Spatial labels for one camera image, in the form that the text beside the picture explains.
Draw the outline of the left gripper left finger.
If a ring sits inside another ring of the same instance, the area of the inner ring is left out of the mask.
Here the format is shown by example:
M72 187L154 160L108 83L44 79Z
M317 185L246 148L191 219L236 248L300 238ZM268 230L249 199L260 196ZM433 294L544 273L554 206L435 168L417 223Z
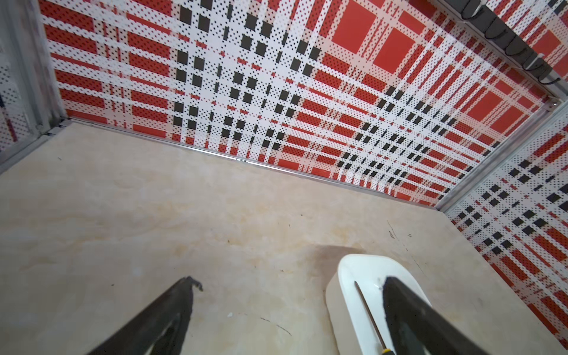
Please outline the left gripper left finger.
M196 279L183 277L91 354L180 354L189 328Z

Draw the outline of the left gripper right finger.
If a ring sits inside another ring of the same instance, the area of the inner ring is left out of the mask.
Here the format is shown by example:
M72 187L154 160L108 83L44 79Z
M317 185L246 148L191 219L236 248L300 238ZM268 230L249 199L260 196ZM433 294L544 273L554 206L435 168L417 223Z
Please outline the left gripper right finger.
M383 301L395 354L486 353L399 279L386 279Z

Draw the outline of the black yellow handled screwdriver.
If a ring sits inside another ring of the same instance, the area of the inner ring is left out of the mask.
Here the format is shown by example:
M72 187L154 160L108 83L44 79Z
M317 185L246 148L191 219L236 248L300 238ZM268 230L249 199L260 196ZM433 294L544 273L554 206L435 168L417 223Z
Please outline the black yellow handled screwdriver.
M368 303L365 299L365 295L363 294L362 289L359 286L359 283L355 281L354 285L355 285L355 287L356 287L356 289L359 293L359 296L362 300L362 304L363 304L365 312L368 315L368 318L371 322L374 333L376 334L378 340L380 341L380 345L381 345L381 348L382 348L382 354L395 355L395 352L392 349L390 349L389 347L386 346L385 341L384 341L384 339L383 339L383 337L380 333L379 327L378 327L378 325L377 325L377 323L376 323L376 321L375 321L375 319L372 315L371 309L370 309L370 307L369 307L369 305L368 305Z

